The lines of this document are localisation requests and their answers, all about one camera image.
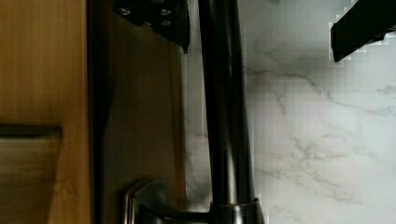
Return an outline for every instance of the wood grain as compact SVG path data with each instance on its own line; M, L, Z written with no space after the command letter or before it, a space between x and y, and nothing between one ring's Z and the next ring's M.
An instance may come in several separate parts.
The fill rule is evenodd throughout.
M185 205L178 47L91 0L90 77L95 128L95 223L120 223L120 197L159 178Z
M0 137L0 223L48 222L59 137Z
M48 223L91 222L86 14L82 0L0 1L0 122L63 129Z

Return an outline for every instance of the black object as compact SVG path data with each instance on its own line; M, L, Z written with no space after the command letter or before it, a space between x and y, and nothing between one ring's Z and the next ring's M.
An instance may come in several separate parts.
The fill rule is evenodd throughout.
M210 210L178 210L168 203L161 181L146 179L126 193L122 224L264 223L254 196L237 0L200 0L199 10L213 192Z
M332 52L336 62L366 44L383 40L395 31L396 1L359 0L332 27Z
M118 0L115 8L126 20L151 27L187 53L190 44L187 0Z

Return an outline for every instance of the kitchen faucet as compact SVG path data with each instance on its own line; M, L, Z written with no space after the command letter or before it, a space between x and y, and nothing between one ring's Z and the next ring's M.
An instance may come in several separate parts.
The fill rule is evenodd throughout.
M186 1L121 0L116 10L188 52ZM145 179L126 192L122 224L264 223L254 193L237 0L200 0L199 13L213 201L208 212L179 210L162 181Z

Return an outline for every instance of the white marble wall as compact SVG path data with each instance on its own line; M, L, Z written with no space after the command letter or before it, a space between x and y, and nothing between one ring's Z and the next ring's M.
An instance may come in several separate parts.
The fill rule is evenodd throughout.
M396 220L396 35L334 63L347 0L243 0L240 20L257 197L271 224ZM182 55L186 180L207 210L210 167L197 1Z

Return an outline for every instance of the bolt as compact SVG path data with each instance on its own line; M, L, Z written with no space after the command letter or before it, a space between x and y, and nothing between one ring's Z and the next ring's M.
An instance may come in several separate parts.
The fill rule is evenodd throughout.
M131 9L129 9L127 7L120 7L119 13L121 14L121 16L129 16L129 15L131 15Z
M161 25L162 26L170 26L172 24L172 22L170 22L170 21L163 21L163 22L161 22Z
M168 10L168 9L165 9L165 8L161 9L161 15L162 16L169 16L171 13L172 13L171 10Z

